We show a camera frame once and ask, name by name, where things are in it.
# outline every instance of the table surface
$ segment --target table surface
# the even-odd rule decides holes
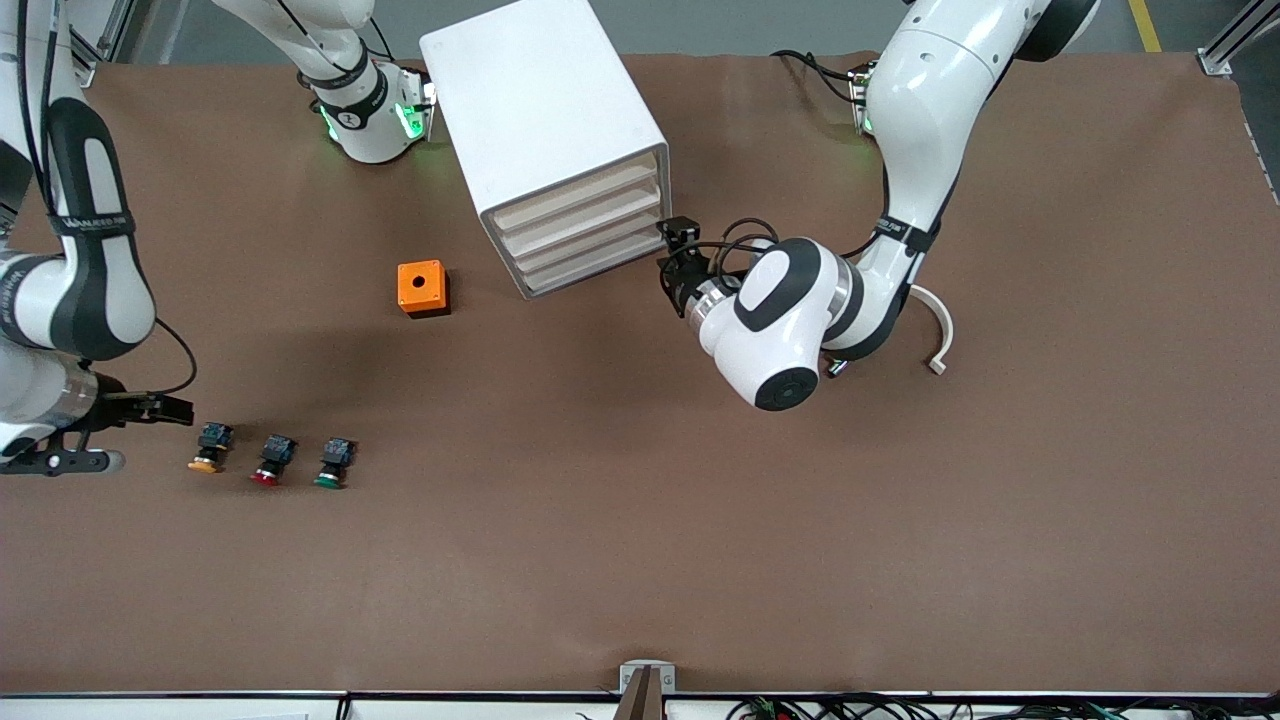
[[[878,155],[814,77],[626,63],[677,213],[867,237]],[[586,689],[636,656],[689,689],[1280,684],[1280,210],[1192,56],[1015,67],[920,274],[950,370],[913,302],[785,414],[653,260],[521,300],[447,142],[348,161],[292,76],[97,74],[188,397],[239,447],[206,477],[193,429],[111,430],[119,475],[0,482],[0,689]],[[411,322],[425,258],[456,307]],[[105,369],[184,365],[157,334]],[[301,441],[278,489],[246,479],[268,433]],[[310,484],[329,436],[361,442],[342,492]]]

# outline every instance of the orange box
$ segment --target orange box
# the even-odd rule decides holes
[[[439,260],[404,263],[396,270],[396,299],[413,319],[448,315],[449,274]]]

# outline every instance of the yellow floor line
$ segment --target yellow floor line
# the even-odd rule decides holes
[[[1133,22],[1138,24],[1138,37],[1142,37],[1143,50],[1160,53],[1160,37],[1156,36],[1156,26],[1151,23],[1147,0],[1129,0],[1129,9],[1133,12]]]

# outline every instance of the green light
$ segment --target green light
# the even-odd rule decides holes
[[[329,113],[325,111],[324,105],[320,106],[320,117],[324,118],[324,124],[329,128],[329,138],[338,142],[338,131],[333,129],[333,120],[329,119]]]
[[[396,117],[401,119],[401,124],[404,126],[404,135],[407,135],[410,140],[422,137],[422,120],[419,119],[419,113],[413,110],[413,108],[406,108],[397,102]]]

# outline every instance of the white box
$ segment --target white box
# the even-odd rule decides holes
[[[420,45],[476,213],[525,297],[663,247],[667,141],[588,0],[520,0]]]

